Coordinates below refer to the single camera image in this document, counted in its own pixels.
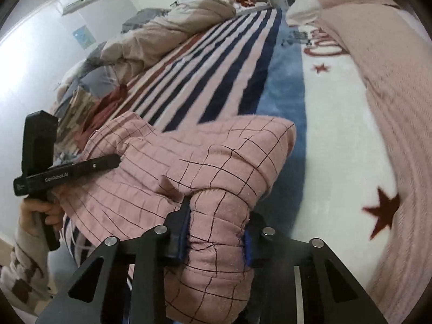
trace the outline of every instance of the striped blanket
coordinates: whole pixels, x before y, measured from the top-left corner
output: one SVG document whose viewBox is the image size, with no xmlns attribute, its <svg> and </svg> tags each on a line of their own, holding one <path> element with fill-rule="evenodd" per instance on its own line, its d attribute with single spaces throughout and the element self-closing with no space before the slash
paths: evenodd
<svg viewBox="0 0 432 324">
<path fill-rule="evenodd" d="M 130 85 L 112 118 L 134 111 L 161 131 L 242 114 L 294 122 L 294 150 L 256 210 L 295 239 L 324 239 L 366 286 L 389 235 L 374 208 L 397 191 L 366 88 L 335 40 L 289 27 L 281 10 L 256 12 L 195 35 Z M 78 264 L 89 253 L 83 232 L 66 223 Z"/>
</svg>

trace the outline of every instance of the metal screw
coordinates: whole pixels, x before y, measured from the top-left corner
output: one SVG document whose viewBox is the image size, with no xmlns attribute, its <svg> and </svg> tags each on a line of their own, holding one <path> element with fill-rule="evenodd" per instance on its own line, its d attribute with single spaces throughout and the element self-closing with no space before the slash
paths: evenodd
<svg viewBox="0 0 432 324">
<path fill-rule="evenodd" d="M 157 234 L 165 234 L 168 231 L 168 228 L 165 225 L 158 225 L 155 228 L 155 233 Z"/>
<path fill-rule="evenodd" d="M 324 246 L 324 241 L 321 239 L 315 238 L 312 239 L 312 245 L 316 248 L 322 248 Z"/>
<path fill-rule="evenodd" d="M 117 238 L 114 236 L 109 236 L 105 239 L 104 244 L 107 246 L 113 246 L 117 243 Z"/>
<path fill-rule="evenodd" d="M 276 230 L 274 230 L 272 227 L 266 226 L 266 227 L 263 229 L 263 234 L 264 234 L 265 236 L 273 236 L 273 235 L 276 234 Z"/>
</svg>

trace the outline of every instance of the person's arm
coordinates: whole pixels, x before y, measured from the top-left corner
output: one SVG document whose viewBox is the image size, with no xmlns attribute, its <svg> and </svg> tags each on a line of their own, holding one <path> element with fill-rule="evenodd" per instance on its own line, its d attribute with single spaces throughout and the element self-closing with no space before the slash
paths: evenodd
<svg viewBox="0 0 432 324">
<path fill-rule="evenodd" d="M 39 301 L 48 300 L 48 245 L 42 224 L 35 222 L 35 212 L 48 214 L 45 220 L 59 231 L 64 212 L 60 205 L 35 199 L 24 199 L 15 234 L 15 246 L 9 267 L 0 270 L 0 289 L 9 303 L 33 313 Z"/>
</svg>

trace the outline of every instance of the dark red star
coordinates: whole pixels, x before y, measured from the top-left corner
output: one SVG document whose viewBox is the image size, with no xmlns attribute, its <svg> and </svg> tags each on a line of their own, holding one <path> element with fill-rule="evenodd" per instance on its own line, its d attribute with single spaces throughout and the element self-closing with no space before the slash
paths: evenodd
<svg viewBox="0 0 432 324">
<path fill-rule="evenodd" d="M 320 74 L 320 72 L 328 72 L 328 70 L 330 69 L 330 66 L 326 66 L 324 63 L 320 66 L 316 66 L 314 65 L 314 70 L 317 71 L 317 74 Z"/>
<path fill-rule="evenodd" d="M 392 199 L 388 198 L 385 192 L 378 187 L 379 206 L 363 207 L 367 213 L 378 217 L 377 223 L 371 235 L 371 240 L 386 226 L 391 229 L 393 217 L 400 206 L 400 196 L 397 194 Z"/>
</svg>

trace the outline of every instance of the shirt sleeve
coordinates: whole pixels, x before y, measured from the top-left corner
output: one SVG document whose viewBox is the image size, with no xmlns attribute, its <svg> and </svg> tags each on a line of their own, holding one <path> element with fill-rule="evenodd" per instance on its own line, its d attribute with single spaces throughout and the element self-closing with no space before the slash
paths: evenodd
<svg viewBox="0 0 432 324">
<path fill-rule="evenodd" d="M 34 313 L 39 301 L 50 298 L 48 252 L 44 238 L 32 236 L 18 226 L 10 265 L 0 270 L 0 289 L 12 306 Z"/>
</svg>

